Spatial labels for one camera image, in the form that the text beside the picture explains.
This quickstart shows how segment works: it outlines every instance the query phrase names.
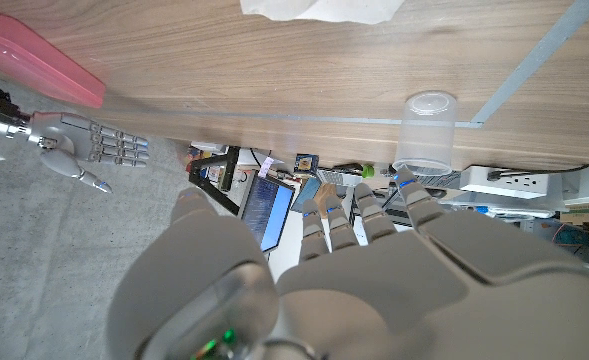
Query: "laptop screen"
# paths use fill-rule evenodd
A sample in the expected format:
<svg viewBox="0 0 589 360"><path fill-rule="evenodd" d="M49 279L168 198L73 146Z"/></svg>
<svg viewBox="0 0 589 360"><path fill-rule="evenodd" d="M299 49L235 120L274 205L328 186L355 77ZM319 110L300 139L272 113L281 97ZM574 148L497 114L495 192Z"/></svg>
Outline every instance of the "laptop screen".
<svg viewBox="0 0 589 360"><path fill-rule="evenodd" d="M276 179L252 175L249 191L243 200L241 220L248 226L262 251L279 244L294 188Z"/></svg>

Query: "pink plastic tray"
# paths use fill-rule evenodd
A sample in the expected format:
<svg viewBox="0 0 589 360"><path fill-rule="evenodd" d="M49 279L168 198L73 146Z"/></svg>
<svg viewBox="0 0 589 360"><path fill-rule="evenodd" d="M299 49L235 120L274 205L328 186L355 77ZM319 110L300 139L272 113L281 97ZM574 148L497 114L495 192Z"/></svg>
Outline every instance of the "pink plastic tray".
<svg viewBox="0 0 589 360"><path fill-rule="evenodd" d="M27 26L0 14L0 71L45 95L100 108L105 85Z"/></svg>

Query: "clear plastic cup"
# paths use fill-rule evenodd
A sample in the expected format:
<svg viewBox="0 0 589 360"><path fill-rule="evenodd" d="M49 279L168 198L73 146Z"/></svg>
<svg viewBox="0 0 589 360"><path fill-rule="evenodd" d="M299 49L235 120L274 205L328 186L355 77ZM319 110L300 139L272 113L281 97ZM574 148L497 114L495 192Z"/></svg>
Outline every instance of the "clear plastic cup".
<svg viewBox="0 0 589 360"><path fill-rule="evenodd" d="M443 91L421 92L407 100L403 115L392 167L405 164L419 176L451 173L456 99Z"/></svg>

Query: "power strip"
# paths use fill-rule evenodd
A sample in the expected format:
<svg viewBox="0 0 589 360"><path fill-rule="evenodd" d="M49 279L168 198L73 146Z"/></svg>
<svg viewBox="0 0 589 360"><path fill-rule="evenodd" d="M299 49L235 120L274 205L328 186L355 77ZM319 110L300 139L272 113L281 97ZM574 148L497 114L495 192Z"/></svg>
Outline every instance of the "power strip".
<svg viewBox="0 0 589 360"><path fill-rule="evenodd" d="M549 175L519 175L503 177L496 181L487 180L487 175L501 168L470 166L461 173L461 190L486 194L534 199L547 195Z"/></svg>

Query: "black stand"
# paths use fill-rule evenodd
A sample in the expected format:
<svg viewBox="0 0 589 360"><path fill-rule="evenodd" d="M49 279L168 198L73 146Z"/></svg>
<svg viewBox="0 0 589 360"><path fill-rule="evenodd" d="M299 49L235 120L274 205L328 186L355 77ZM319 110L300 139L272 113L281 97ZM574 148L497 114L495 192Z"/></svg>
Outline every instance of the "black stand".
<svg viewBox="0 0 589 360"><path fill-rule="evenodd" d="M201 188L207 195L211 196L217 203L223 205L234 216L238 215L239 207L227 195L223 194L216 186L210 183L210 180L201 177L201 170L210 166L225 165L225 174L221 180L221 189L229 191L232 188L232 178L234 177L234 169L238 162L238 154L241 148L238 146L230 146L225 155L216 155L207 159L194 160L190 163L189 181Z"/></svg>

